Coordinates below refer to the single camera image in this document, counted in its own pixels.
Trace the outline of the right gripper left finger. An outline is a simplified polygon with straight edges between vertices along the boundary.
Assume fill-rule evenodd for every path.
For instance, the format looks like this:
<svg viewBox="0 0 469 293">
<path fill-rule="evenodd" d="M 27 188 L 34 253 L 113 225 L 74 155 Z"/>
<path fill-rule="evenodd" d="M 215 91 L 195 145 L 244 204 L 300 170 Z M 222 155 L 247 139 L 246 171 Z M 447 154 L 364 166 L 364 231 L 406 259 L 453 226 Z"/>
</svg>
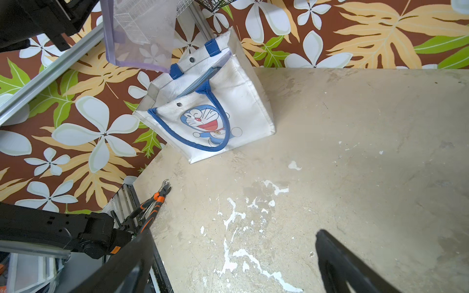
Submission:
<svg viewBox="0 0 469 293">
<path fill-rule="evenodd" d="M 73 293 L 142 293 L 150 278 L 155 243 L 149 231 L 141 233 Z"/>
</svg>

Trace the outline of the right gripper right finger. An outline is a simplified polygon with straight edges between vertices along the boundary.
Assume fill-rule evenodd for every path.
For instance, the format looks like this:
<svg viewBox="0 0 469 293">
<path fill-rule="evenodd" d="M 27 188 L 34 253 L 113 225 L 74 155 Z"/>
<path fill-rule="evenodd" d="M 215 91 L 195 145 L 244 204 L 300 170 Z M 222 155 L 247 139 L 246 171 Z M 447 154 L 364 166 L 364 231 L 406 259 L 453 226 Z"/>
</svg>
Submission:
<svg viewBox="0 0 469 293">
<path fill-rule="evenodd" d="M 316 233 L 318 267 L 327 293 L 397 293 L 382 278 L 326 230 Z"/>
</svg>

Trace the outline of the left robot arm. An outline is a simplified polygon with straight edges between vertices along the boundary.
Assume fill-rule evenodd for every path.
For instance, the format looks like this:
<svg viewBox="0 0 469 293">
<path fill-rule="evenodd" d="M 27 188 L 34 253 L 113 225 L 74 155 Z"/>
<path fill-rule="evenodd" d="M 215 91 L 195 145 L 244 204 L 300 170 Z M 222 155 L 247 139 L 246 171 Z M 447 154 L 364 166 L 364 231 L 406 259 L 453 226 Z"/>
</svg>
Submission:
<svg viewBox="0 0 469 293">
<path fill-rule="evenodd" d="M 59 51 L 70 45 L 63 35 L 78 33 L 98 0 L 1 1 L 1 52 L 29 48 L 30 39 L 45 34 Z"/>
</svg>

